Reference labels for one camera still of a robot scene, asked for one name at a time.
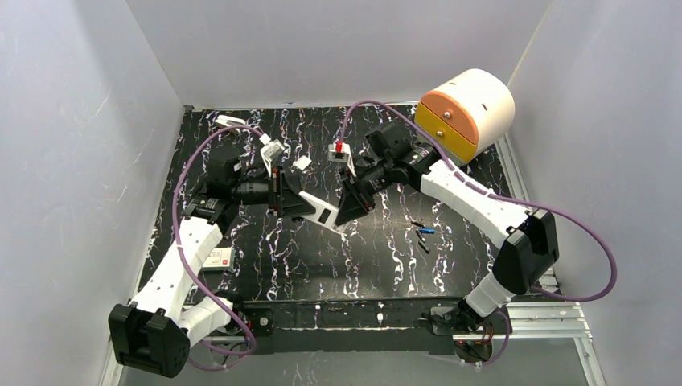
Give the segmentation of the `white remote control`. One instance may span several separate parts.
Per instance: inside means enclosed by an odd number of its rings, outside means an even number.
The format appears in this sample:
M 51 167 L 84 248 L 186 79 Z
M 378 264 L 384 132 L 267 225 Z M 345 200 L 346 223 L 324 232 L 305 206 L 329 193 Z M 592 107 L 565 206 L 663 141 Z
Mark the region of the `white remote control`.
M 337 225 L 335 223 L 339 214 L 338 207 L 304 191 L 301 191 L 299 195 L 314 208 L 312 214 L 302 216 L 304 220 L 329 229 L 337 234 L 344 234 L 347 231 L 350 223 L 345 223 L 343 225 Z

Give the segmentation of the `white remote battery cover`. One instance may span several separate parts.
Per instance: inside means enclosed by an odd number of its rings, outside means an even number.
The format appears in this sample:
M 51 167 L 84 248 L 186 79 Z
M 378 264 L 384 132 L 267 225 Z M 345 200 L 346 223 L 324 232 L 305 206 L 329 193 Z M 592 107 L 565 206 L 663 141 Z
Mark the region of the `white remote battery cover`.
M 311 163 L 312 160 L 307 156 L 303 155 L 293 163 L 293 167 L 300 171 L 304 171 L 310 166 Z

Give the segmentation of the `black green battery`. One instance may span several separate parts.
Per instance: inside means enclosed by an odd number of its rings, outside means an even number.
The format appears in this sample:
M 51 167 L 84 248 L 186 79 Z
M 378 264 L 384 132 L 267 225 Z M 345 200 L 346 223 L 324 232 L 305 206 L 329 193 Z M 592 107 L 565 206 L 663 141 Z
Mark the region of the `black green battery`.
M 426 246 L 424 242 L 419 241 L 418 245 L 425 253 L 430 254 L 430 249 Z

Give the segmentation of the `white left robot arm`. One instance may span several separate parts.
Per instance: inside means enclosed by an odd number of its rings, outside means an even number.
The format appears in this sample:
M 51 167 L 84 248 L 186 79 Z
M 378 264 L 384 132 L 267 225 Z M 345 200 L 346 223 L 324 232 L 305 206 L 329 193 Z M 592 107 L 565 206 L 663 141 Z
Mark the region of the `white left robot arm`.
M 183 306 L 205 261 L 228 233 L 243 205 L 266 204 L 279 217 L 316 212 L 312 197 L 280 168 L 259 167 L 255 176 L 238 158 L 210 162 L 173 227 L 174 243 L 153 276 L 127 305 L 109 314 L 116 361 L 127 367 L 173 378 L 194 345 L 235 318 L 234 301 L 213 292 L 195 306 Z

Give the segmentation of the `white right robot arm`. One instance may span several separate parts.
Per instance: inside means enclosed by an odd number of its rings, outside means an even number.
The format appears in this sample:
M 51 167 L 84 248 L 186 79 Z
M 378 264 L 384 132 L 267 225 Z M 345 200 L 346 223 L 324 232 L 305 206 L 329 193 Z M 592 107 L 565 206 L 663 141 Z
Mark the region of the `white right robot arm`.
M 515 296 L 527 294 L 557 261 L 556 221 L 550 212 L 494 199 L 468 175 L 450 169 L 433 145 L 414 141 L 402 123 L 385 122 L 365 138 L 375 157 L 355 171 L 340 171 L 343 190 L 335 225 L 367 215 L 379 191 L 408 185 L 456 211 L 498 249 L 491 272 L 454 309 L 430 316 L 432 323 L 474 331 Z

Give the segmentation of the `white battery box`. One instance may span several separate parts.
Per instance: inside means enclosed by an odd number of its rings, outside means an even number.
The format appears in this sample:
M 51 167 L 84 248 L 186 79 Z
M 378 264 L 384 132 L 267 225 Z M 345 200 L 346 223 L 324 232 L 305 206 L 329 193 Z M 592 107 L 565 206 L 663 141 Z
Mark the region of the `white battery box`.
M 235 272 L 235 250 L 232 247 L 214 248 L 203 263 L 203 270 Z

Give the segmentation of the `round orange drawer cabinet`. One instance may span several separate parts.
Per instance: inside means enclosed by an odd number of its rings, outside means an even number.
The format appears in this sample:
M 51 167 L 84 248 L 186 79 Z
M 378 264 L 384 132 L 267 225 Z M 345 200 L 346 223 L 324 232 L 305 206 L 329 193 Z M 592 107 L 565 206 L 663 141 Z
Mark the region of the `round orange drawer cabinet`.
M 417 104 L 414 121 L 463 166 L 508 132 L 515 113 L 505 83 L 472 68 L 428 91 Z

